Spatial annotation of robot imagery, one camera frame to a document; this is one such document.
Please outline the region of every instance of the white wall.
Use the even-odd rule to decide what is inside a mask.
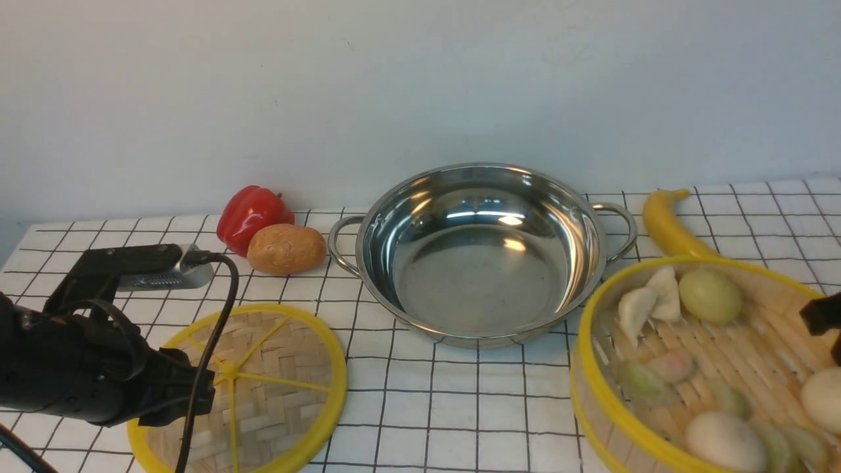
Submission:
[[[365,205],[473,160],[582,191],[838,174],[840,22],[838,0],[4,0],[0,218],[219,211],[247,183]]]

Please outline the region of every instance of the white grid tablecloth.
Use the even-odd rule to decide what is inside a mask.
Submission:
[[[722,255],[788,274],[824,294],[841,291],[841,180],[836,178],[696,188],[679,204],[683,222]],[[646,194],[587,194],[626,206],[640,226],[637,248],[606,276],[661,256],[646,235]],[[311,210],[298,223],[327,233],[343,215],[365,209]],[[82,251],[98,247],[197,243],[222,251],[217,215],[87,221],[33,226],[0,274],[0,290],[39,309]],[[602,219],[608,244],[625,224]],[[354,252],[357,228],[339,237]],[[569,351],[578,308],[550,333],[525,345],[477,352],[434,344],[410,332],[360,281],[330,261],[288,278],[255,274],[242,258],[240,303],[282,302],[317,314],[343,343],[350,372],[344,415],[307,472],[557,471],[606,468],[582,439],[569,400]],[[157,348],[197,318],[221,309],[230,276],[217,267],[197,290],[130,293],[117,307]],[[72,419],[0,411],[10,427],[60,472],[137,473],[124,427],[101,429]],[[28,472],[8,449],[0,470]]]

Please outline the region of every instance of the yellow banana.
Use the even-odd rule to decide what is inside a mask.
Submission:
[[[689,232],[674,214],[674,205],[690,195],[688,189],[652,192],[643,206],[643,222],[648,234],[667,255],[718,256]]]

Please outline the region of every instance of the bamboo steamer lid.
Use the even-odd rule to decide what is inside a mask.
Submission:
[[[186,327],[166,348],[198,363],[219,314]],[[298,471],[339,422],[347,393],[344,353],[322,321],[290,306],[241,306],[216,345],[216,394],[196,417],[187,472]],[[150,473],[173,471],[184,420],[160,428],[129,423],[132,449]]]

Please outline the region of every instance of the bamboo steamer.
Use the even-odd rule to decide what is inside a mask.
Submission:
[[[686,315],[674,324],[655,321],[633,348],[619,329],[616,306],[624,293],[644,286],[667,264],[678,278],[699,267],[728,276],[742,291],[742,316],[720,327]],[[682,449],[690,420],[714,407],[707,381],[718,378],[749,399],[752,419],[796,423],[823,436],[833,454],[833,471],[839,471],[839,437],[823,432],[799,402],[806,379],[835,366],[830,348],[838,330],[812,337],[799,313],[809,300],[821,297],[767,269],[718,257],[656,259],[614,275],[590,298],[572,355],[573,408],[585,437],[614,472],[728,471]],[[623,400],[615,382],[622,360],[645,362],[679,348],[696,361],[695,375],[675,387],[681,403],[648,408]]]
[[[219,314],[184,328],[164,344],[195,365]],[[235,308],[210,369],[216,394],[196,417],[188,473],[283,473],[304,467],[339,422],[347,369],[330,328],[291,306]],[[129,441],[150,473],[172,473],[184,419],[159,428],[129,422]]]

